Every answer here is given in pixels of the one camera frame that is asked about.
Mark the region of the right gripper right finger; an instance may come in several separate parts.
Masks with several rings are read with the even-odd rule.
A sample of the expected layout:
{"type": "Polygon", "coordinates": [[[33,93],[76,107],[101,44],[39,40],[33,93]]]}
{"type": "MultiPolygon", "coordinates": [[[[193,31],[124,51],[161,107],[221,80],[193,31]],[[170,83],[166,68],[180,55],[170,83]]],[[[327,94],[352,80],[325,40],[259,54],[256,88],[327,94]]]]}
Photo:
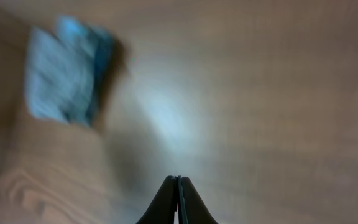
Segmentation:
{"type": "Polygon", "coordinates": [[[188,177],[178,177],[180,224],[218,224],[188,177]]]}

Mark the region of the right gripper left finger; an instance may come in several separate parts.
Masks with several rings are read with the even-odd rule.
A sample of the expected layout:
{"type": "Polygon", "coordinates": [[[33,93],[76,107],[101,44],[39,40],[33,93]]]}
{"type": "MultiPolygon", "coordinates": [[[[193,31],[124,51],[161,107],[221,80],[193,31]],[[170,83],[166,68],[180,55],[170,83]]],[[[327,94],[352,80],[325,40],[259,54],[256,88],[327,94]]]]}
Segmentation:
{"type": "Polygon", "coordinates": [[[137,224],[173,224],[177,210],[177,178],[167,176],[137,224]]]}

